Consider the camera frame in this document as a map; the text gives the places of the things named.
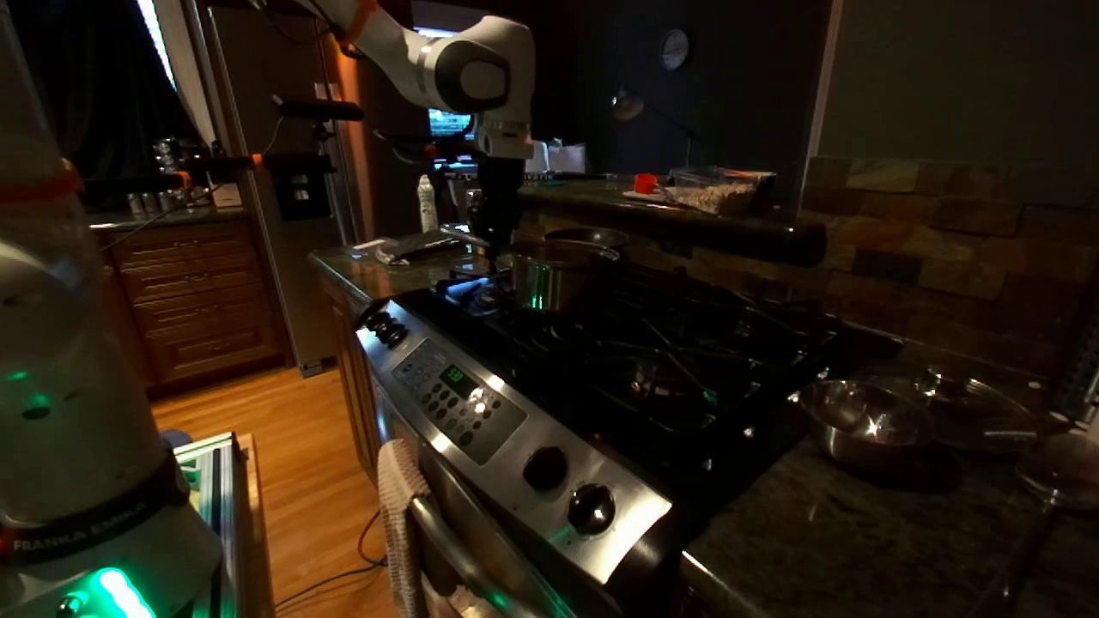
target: black stovetop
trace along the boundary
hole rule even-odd
[[[508,277],[399,301],[655,489],[756,477],[802,427],[780,410],[835,360],[841,326],[680,275],[615,268],[569,315],[519,308]]]

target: wooden floor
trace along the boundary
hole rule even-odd
[[[190,433],[192,439],[251,433],[261,465],[271,616],[394,616],[385,569],[366,574],[369,564],[359,553],[378,497],[355,457],[336,370],[315,379],[303,379],[295,368],[261,370],[218,389],[157,398],[155,418],[163,431]],[[366,553],[385,558],[381,522],[369,534]]]

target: oven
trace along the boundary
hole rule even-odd
[[[677,558],[802,439],[791,392],[841,326],[617,268],[582,313],[504,277],[385,299],[359,345],[407,616],[674,616]]]

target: oven door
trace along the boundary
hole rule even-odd
[[[473,493],[443,457],[393,412],[393,398],[374,381],[378,435],[413,445],[409,465],[399,472],[378,457],[381,484],[422,484],[427,493],[389,509],[389,564],[394,596],[407,616],[617,616],[615,600],[517,528],[484,493]]]

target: gas stovetop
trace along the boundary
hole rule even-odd
[[[780,410],[837,334],[802,305],[617,263],[568,315],[519,308],[504,275],[394,297],[362,345],[443,460],[609,582],[655,522],[704,522],[802,435]]]

